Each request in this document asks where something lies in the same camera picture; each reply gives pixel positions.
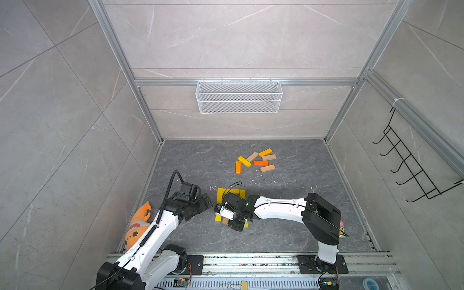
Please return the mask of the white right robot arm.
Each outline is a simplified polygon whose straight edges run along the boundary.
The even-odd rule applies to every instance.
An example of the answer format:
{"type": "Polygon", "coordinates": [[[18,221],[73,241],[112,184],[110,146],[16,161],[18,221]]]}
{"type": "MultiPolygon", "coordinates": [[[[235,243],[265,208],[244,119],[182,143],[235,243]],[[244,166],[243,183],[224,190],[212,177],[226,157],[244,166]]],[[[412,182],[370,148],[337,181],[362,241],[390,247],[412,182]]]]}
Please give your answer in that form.
{"type": "Polygon", "coordinates": [[[217,216],[227,225],[242,232],[245,223],[254,219],[282,219],[304,224],[318,242],[316,262],[332,266],[337,261],[341,230],[341,211],[316,193],[305,198],[273,199],[250,195],[247,199],[226,193],[214,207],[217,216]]]}

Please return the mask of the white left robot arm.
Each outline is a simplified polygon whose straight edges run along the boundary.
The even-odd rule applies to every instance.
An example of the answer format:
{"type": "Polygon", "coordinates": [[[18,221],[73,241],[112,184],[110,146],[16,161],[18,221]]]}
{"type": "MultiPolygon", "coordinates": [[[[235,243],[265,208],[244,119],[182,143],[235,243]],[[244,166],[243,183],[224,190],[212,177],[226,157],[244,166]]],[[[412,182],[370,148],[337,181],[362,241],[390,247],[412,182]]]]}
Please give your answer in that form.
{"type": "Polygon", "coordinates": [[[211,209],[213,204],[197,185],[184,182],[166,196],[156,218],[135,245],[117,262],[104,263],[97,272],[95,290],[151,290],[168,274],[189,273],[186,249],[161,246],[182,221],[211,209]]]}

